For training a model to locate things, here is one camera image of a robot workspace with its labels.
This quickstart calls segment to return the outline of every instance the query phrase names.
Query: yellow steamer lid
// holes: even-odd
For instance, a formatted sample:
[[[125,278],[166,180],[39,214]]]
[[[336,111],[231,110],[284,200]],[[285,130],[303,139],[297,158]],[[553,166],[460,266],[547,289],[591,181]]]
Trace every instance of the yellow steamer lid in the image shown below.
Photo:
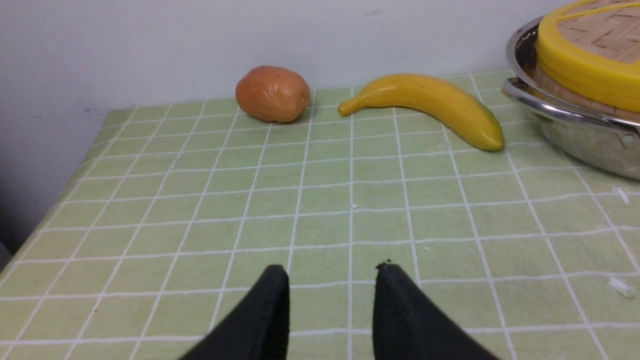
[[[639,118],[640,1],[578,1],[548,14],[538,31],[538,70],[593,100],[591,108]]]

